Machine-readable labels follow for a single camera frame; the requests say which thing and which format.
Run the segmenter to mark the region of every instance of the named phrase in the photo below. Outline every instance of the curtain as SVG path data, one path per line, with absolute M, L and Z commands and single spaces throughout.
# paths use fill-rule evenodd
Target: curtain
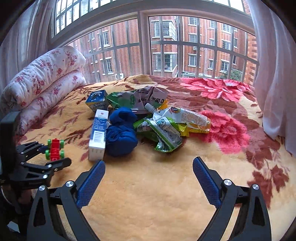
M 296 156 L 296 43 L 262 1 L 248 0 L 256 33 L 259 69 L 254 87 L 263 112 L 263 129 L 272 139 L 285 137 Z
M 0 94 L 10 80 L 48 51 L 48 28 L 54 0 L 36 0 L 12 26 L 0 46 Z

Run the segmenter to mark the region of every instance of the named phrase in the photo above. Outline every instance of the red toy car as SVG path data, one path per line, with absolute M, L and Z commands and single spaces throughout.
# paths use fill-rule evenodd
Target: red toy car
M 57 161 L 59 159 L 63 159 L 65 157 L 64 150 L 61 150 L 64 148 L 64 140 L 59 139 L 53 139 L 48 140 L 48 150 L 45 151 L 45 157 L 47 160 L 51 161 Z

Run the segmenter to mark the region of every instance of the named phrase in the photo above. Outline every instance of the blue cloth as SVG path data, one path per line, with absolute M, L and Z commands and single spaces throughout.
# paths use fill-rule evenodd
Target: blue cloth
M 110 156 L 129 154 L 138 144 L 133 123 L 137 116 L 126 107 L 115 110 L 110 115 L 110 125 L 106 133 L 106 151 Z

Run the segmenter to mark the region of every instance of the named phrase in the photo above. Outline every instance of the bed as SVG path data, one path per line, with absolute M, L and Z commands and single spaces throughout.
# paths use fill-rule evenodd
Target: bed
M 65 156 L 72 159 L 72 165 L 52 179 L 52 187 L 62 186 L 92 166 L 88 141 L 94 113 L 85 104 L 87 95 L 97 89 L 111 93 L 148 85 L 166 88 L 170 105 L 209 117 L 211 131 L 191 133 L 171 153 L 157 152 L 154 143 L 140 138 L 125 157 L 105 154 L 106 174 L 89 206 L 82 208 L 100 240 L 197 240 L 215 212 L 192 171 L 193 159 L 201 156 L 210 169 L 236 185 L 260 185 L 272 240 L 279 241 L 296 216 L 296 161 L 285 150 L 284 138 L 272 140 L 264 133 L 254 89 L 246 84 L 137 75 L 87 85 L 68 94 L 19 143 L 64 139 Z M 39 155 L 32 162 L 46 160 Z M 238 210 L 235 208 L 222 240 L 229 238 Z M 62 209 L 60 213 L 73 236 Z

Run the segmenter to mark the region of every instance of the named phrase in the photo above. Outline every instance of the silver bolt head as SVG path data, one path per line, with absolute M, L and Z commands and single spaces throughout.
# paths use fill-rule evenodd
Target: silver bolt head
M 39 191 L 44 191 L 44 189 L 45 189 L 45 186 L 44 186 L 44 185 L 42 185 L 42 186 L 40 186 L 38 189 L 39 189 Z
M 257 184 L 253 184 L 252 186 L 255 190 L 258 190 L 259 189 L 259 186 Z
M 226 180 L 224 180 L 224 184 L 226 186 L 230 186 L 232 184 L 232 182 L 230 180 L 226 179 Z
M 66 186 L 67 187 L 72 187 L 74 185 L 74 182 L 73 181 L 67 181 L 66 182 Z

